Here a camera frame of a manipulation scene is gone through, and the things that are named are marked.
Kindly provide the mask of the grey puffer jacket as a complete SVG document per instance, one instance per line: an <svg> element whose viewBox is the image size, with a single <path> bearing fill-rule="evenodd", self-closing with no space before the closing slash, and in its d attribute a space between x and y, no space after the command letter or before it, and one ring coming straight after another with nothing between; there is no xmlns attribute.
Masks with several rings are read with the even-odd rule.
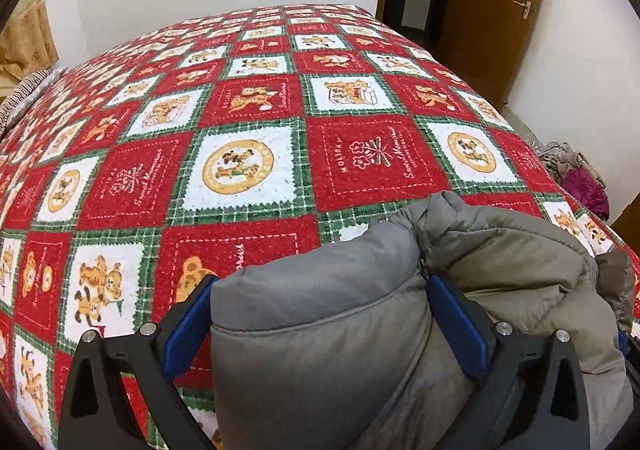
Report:
<svg viewBox="0 0 640 450"><path fill-rule="evenodd" d="M431 449L470 399L425 285L450 277L489 317L570 334L592 448L632 411L617 329L634 276L552 222L440 192L352 240L236 271L210 294L214 400L228 449Z"/></svg>

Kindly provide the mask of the clothes pile on floor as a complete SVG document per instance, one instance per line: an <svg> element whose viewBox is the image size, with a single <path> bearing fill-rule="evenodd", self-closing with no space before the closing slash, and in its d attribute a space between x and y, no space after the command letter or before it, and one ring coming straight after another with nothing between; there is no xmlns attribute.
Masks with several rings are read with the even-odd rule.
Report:
<svg viewBox="0 0 640 450"><path fill-rule="evenodd" d="M600 219L610 217L606 184L582 152L567 142L549 142L538 157L551 178Z"/></svg>

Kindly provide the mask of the brown wooden nightstand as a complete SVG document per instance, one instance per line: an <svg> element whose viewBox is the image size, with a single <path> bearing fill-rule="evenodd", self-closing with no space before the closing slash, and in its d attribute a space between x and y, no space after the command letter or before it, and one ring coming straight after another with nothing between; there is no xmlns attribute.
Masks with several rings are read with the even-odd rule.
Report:
<svg viewBox="0 0 640 450"><path fill-rule="evenodd" d="M612 228L637 255L640 254L640 194L626 206Z"/></svg>

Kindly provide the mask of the red patchwork bear quilt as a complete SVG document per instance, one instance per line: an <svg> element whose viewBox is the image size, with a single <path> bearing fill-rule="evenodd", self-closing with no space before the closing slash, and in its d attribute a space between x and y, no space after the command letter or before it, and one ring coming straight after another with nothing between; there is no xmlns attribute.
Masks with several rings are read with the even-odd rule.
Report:
<svg viewBox="0 0 640 450"><path fill-rule="evenodd" d="M43 449L81 334L127 335L205 274L346 241L450 190L622 239L508 122L358 6L160 28L58 77L1 141L1 388Z"/></svg>

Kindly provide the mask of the striped grey pillow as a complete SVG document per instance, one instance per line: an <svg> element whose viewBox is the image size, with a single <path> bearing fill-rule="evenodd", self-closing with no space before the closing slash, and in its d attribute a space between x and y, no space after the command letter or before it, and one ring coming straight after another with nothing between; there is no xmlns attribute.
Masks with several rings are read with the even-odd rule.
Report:
<svg viewBox="0 0 640 450"><path fill-rule="evenodd" d="M1 136L13 128L24 114L65 72L65 68L48 68L27 75L1 102Z"/></svg>

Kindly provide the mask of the brown wooden door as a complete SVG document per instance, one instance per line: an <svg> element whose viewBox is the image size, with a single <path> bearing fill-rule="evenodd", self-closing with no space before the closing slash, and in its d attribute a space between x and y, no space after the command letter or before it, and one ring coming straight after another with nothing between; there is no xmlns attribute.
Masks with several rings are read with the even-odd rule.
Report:
<svg viewBox="0 0 640 450"><path fill-rule="evenodd" d="M437 58L501 110L523 62L541 0L528 20L514 0L447 0Z"/></svg>

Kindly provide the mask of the beige patterned curtain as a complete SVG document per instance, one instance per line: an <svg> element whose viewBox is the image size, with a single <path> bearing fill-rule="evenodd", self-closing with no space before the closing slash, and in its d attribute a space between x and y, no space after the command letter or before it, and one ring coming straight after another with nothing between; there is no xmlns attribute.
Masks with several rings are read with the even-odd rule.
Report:
<svg viewBox="0 0 640 450"><path fill-rule="evenodd" d="M57 61L46 0L20 0L1 32L1 93Z"/></svg>

